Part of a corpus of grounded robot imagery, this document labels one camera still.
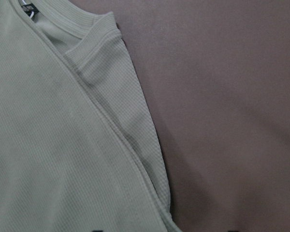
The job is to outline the olive green long-sleeve shirt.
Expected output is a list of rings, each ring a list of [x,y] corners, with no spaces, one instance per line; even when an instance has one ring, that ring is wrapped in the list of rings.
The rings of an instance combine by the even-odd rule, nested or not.
[[[177,232],[112,12],[0,0],[0,232]]]

